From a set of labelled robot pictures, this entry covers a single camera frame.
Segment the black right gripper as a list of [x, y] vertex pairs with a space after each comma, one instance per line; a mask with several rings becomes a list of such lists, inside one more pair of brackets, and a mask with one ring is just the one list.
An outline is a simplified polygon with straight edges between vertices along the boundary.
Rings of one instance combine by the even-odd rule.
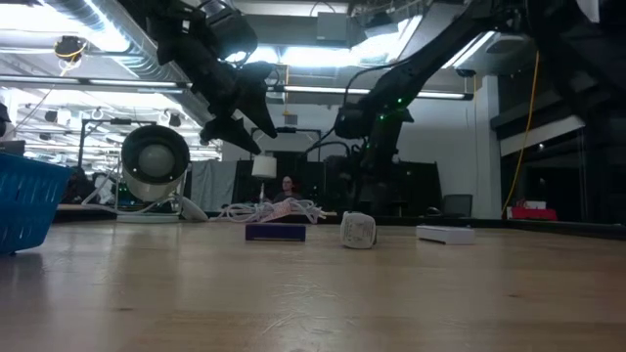
[[402, 125], [413, 121], [407, 109], [377, 116], [365, 145], [361, 166], [384, 167], [390, 164], [397, 153], [396, 146]]

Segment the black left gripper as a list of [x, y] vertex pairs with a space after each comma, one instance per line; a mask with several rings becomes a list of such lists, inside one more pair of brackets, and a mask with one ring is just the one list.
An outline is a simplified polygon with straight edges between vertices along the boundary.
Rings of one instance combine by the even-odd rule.
[[208, 101], [207, 110], [215, 117], [204, 125], [200, 138], [206, 142], [221, 140], [260, 154], [261, 149], [246, 131], [244, 122], [232, 116], [238, 110], [270, 138], [278, 136], [266, 104], [265, 79], [274, 67], [255, 62], [235, 68], [220, 63], [202, 46], [190, 46], [188, 55], [192, 91]]

